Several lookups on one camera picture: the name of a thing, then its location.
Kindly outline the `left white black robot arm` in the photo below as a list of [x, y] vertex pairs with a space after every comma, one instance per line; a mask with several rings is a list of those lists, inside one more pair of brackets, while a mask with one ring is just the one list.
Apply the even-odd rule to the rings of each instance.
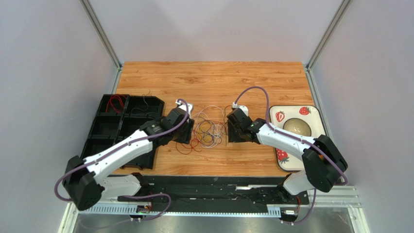
[[55, 195], [71, 201], [80, 211], [87, 210], [101, 199], [132, 197], [143, 187], [137, 175], [113, 177], [111, 174], [127, 162], [147, 154], [171, 141], [189, 143], [194, 121], [190, 114], [192, 104], [178, 100], [167, 116], [145, 122], [123, 141], [95, 155], [68, 160], [65, 174], [55, 184], [62, 184], [69, 197]]

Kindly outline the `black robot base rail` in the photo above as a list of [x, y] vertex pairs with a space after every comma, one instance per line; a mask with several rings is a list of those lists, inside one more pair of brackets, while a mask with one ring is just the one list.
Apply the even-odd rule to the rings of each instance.
[[296, 207], [310, 203], [306, 192], [282, 200], [277, 193], [282, 177], [144, 175], [143, 179], [148, 186], [138, 196], [165, 193], [172, 198], [170, 207], [184, 210], [253, 210], [269, 204]]

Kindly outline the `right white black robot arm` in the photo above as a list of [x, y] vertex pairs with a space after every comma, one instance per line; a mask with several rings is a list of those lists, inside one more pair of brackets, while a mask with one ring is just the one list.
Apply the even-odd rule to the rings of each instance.
[[303, 170], [287, 175], [278, 185], [284, 195], [297, 195], [311, 189], [328, 193], [345, 178], [348, 164], [330, 137], [298, 135], [262, 118], [252, 120], [240, 108], [230, 112], [227, 119], [244, 141], [271, 146], [302, 161]]

